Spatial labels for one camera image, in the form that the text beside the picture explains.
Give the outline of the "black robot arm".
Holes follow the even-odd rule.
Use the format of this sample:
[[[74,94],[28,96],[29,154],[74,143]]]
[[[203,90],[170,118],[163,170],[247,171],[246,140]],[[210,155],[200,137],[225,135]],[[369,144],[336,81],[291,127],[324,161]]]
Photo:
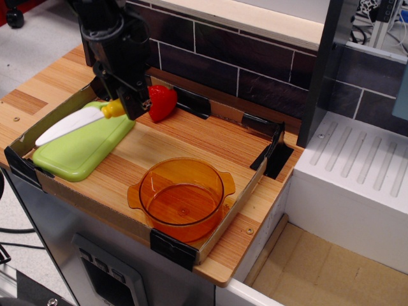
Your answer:
[[[150,33],[144,19],[117,1],[73,1],[80,31],[94,62],[95,76],[112,100],[118,99],[129,119],[150,108],[145,71]]]

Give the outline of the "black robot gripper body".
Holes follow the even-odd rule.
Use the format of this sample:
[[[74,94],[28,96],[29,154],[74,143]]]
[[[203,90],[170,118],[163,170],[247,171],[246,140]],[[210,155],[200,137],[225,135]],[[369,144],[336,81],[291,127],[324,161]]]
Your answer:
[[[147,95],[146,63],[150,57],[150,33],[137,15],[119,15],[110,26],[99,20],[98,28],[81,25],[81,33],[94,54],[93,71],[108,95],[119,89]]]

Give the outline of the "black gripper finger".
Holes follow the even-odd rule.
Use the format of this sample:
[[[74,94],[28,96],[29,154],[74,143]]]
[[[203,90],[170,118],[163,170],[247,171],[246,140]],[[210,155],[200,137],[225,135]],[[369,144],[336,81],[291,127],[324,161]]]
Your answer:
[[[147,113],[152,105],[149,90],[145,84],[141,84],[136,89],[120,86],[117,94],[130,120],[136,120]]]

